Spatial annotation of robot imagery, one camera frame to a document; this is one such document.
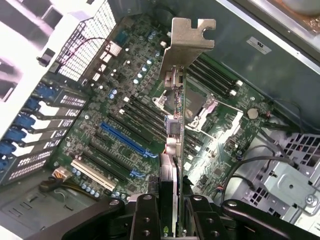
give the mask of screw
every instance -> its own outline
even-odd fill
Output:
[[[117,205],[119,203],[118,200],[113,200],[112,202],[109,203],[109,205],[114,206]]]
[[[194,196],[193,199],[196,201],[200,201],[202,200],[202,196]]]
[[[228,201],[227,203],[230,207],[236,207],[237,203],[235,201]]]
[[[311,207],[315,207],[318,204],[318,198],[312,194],[306,196],[305,202]]]
[[[150,200],[150,199],[152,199],[152,196],[150,196],[150,195],[145,195],[145,196],[143,197],[143,199],[144,199],[144,200]]]

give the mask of red wire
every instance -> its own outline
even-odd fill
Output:
[[[71,53],[71,55],[70,55],[65,61],[63,61],[63,62],[61,63],[61,66],[66,65],[66,63],[76,54],[76,52],[79,50],[79,48],[80,48],[83,44],[89,42],[90,40],[95,40],[95,39],[103,39],[103,40],[106,40],[104,37],[91,37],[91,38],[88,38],[88,39],[84,40],[83,42],[81,42],[81,43],[79,44],[79,46],[76,47],[76,49]]]

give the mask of metal pcie bracket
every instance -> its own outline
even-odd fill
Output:
[[[174,157],[179,176],[179,206],[178,206],[178,235],[182,236],[183,221],[183,166],[184,166],[184,130],[186,111],[186,68],[203,52],[212,50],[213,40],[207,40],[203,34],[206,30],[214,30],[216,21],[213,19],[199,19],[198,27],[191,27],[191,20],[175,17],[172,20],[171,46],[164,51],[159,78],[164,80],[167,89],[174,90],[174,114],[164,119],[167,133],[166,154]]]
[[[164,51],[159,78],[165,79],[173,66],[189,67],[200,54],[212,50],[215,41],[205,39],[203,34],[215,29],[214,19],[198,19],[197,28],[191,28],[191,19],[173,18],[171,46]]]

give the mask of screw hole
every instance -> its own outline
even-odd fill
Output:
[[[144,231],[142,232],[142,234],[143,234],[144,236],[149,236],[149,235],[150,235],[150,232],[149,232],[148,230],[144,230]]]
[[[214,223],[214,220],[212,218],[207,218],[206,221],[210,224],[213,224]]]
[[[220,233],[218,231],[211,231],[211,235],[213,235],[215,238],[219,237]]]

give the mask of blue pcie slot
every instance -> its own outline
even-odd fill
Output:
[[[118,130],[114,129],[110,125],[108,125],[105,122],[102,122],[100,127],[106,131],[107,133],[110,133],[114,137],[116,137],[119,141],[122,143],[128,145],[128,147],[134,149],[138,154],[146,157],[151,157],[151,158],[156,158],[158,157],[157,154],[152,154],[151,152],[148,152],[146,149],[144,149],[142,146],[139,146],[137,143],[135,143],[133,140],[128,138],[127,136],[123,135],[121,132]]]

